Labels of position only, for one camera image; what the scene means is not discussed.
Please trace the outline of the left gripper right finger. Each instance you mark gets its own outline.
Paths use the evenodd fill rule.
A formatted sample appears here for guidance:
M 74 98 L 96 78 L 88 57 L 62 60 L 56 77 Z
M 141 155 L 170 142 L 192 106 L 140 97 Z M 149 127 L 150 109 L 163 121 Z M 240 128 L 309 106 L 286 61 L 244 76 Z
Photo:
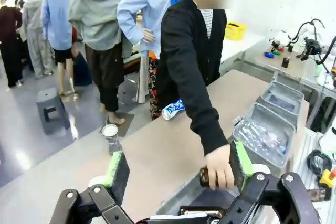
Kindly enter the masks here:
M 244 145 L 233 140 L 230 146 L 230 161 L 237 167 L 238 177 L 245 179 L 245 184 L 223 216 L 223 223 L 248 223 L 260 206 L 271 206 L 280 223 L 320 223 L 297 173 L 285 173 L 280 178 L 263 172 L 248 176 L 243 169 Z

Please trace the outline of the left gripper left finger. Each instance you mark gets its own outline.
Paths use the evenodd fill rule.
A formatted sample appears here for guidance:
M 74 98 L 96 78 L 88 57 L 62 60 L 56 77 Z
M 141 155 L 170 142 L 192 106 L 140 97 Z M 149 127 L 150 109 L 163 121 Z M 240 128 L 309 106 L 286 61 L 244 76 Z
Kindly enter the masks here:
M 105 223 L 133 223 L 121 207 L 129 173 L 123 151 L 114 152 L 101 182 L 81 193 L 75 189 L 60 193 L 54 223 L 91 223 L 96 217 L 102 217 Z

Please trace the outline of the person's right hand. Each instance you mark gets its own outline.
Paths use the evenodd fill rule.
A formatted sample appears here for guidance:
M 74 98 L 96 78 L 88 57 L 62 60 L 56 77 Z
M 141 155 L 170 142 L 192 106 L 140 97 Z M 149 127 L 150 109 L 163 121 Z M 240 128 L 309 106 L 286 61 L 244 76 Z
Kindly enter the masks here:
M 209 187 L 215 190 L 233 189 L 234 175 L 229 163 L 230 145 L 224 145 L 205 156 Z

